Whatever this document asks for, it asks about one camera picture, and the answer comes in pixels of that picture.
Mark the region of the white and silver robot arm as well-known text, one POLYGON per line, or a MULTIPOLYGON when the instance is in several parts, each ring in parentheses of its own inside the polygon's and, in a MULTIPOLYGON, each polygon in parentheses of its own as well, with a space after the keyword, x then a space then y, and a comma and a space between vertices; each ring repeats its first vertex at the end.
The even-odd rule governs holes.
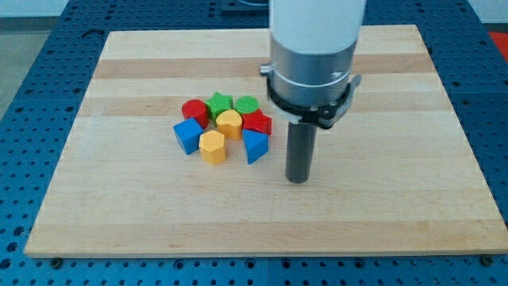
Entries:
POLYGON ((293 124, 339 103, 348 86, 365 0, 270 0, 270 62, 260 67, 271 104, 293 124))

